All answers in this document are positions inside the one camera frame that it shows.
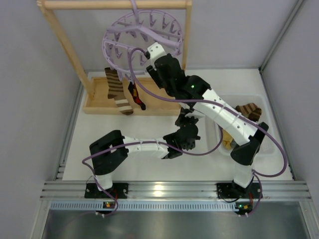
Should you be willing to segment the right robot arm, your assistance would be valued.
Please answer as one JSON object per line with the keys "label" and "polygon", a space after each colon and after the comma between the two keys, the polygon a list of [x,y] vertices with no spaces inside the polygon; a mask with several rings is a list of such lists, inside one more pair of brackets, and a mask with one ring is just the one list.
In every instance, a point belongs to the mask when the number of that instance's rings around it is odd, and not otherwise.
{"label": "right robot arm", "polygon": [[201,77],[187,76],[171,54],[153,56],[147,52],[145,56],[151,62],[147,72],[156,85],[167,93],[166,101],[181,104],[180,122],[207,116],[233,137],[236,142],[230,153],[235,161],[233,183],[247,190],[254,177],[253,161],[268,131],[268,125],[264,122],[257,124],[239,114]]}

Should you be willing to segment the purple round clip hanger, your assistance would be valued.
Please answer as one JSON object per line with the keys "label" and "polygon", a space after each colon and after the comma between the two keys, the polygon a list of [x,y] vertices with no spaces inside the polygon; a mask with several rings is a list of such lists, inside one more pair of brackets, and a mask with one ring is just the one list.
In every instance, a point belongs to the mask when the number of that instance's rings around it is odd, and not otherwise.
{"label": "purple round clip hanger", "polygon": [[112,23],[102,39],[102,52],[120,81],[131,80],[129,54],[135,48],[144,51],[159,43],[167,53],[182,53],[183,30],[178,20],[159,9],[134,9]]}

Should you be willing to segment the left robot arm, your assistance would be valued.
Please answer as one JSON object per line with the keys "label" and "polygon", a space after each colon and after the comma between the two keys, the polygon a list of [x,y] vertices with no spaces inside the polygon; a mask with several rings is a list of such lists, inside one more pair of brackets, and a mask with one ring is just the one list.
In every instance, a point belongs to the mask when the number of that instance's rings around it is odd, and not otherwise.
{"label": "left robot arm", "polygon": [[200,139],[196,124],[202,117],[202,113],[181,108],[175,121],[179,127],[176,132],[156,139],[138,139],[124,136],[120,130],[113,130],[91,143],[89,149],[98,190],[113,187],[112,173],[126,159],[173,159],[195,148],[195,141]]}

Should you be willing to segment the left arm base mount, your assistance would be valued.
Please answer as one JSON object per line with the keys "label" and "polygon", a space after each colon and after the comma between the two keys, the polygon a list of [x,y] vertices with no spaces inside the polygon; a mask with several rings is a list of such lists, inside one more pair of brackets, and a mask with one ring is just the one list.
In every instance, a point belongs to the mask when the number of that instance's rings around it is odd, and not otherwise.
{"label": "left arm base mount", "polygon": [[[116,200],[118,199],[127,199],[127,193],[129,191],[128,183],[114,183],[110,189],[106,191]],[[95,183],[87,183],[84,198],[86,199],[104,199],[103,201],[103,210],[97,210],[96,213],[101,215],[107,215],[116,208],[116,203],[112,201],[107,194],[98,189],[98,186]]]}

